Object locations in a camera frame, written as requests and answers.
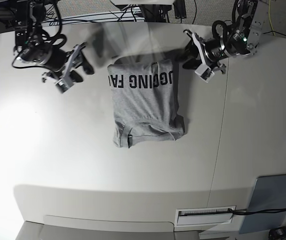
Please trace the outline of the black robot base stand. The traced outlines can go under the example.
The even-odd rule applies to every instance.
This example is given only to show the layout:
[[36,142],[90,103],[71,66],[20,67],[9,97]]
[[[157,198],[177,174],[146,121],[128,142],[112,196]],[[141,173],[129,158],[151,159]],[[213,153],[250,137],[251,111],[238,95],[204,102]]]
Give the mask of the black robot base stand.
[[138,7],[141,10],[145,22],[169,23],[170,19],[168,12],[172,10],[173,6],[173,4],[141,4]]

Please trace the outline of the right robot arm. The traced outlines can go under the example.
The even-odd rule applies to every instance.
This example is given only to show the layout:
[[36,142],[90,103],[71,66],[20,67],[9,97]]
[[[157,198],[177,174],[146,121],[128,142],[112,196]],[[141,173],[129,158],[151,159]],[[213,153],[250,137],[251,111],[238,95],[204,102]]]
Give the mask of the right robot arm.
[[[51,4],[58,20],[58,31],[50,36],[42,27],[46,18],[46,6]],[[83,49],[86,43],[76,45],[71,51],[63,51],[67,37],[62,33],[63,21],[56,0],[17,0],[14,4],[15,31],[14,61],[21,61],[29,66],[15,66],[15,69],[43,68],[48,70],[42,81],[52,79],[61,85],[71,81],[81,83],[83,78],[75,71],[82,67],[87,75],[94,74],[93,66],[88,62]]]

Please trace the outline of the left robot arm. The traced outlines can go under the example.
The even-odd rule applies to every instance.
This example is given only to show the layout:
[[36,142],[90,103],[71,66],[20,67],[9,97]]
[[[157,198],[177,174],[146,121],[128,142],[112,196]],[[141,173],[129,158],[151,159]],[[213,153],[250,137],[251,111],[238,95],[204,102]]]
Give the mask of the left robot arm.
[[232,10],[230,24],[217,20],[212,24],[212,37],[204,39],[185,29],[190,38],[176,61],[186,70],[193,70],[208,82],[215,72],[226,73],[222,60],[236,56],[250,56],[257,52],[263,26],[269,14],[267,0],[237,0]]

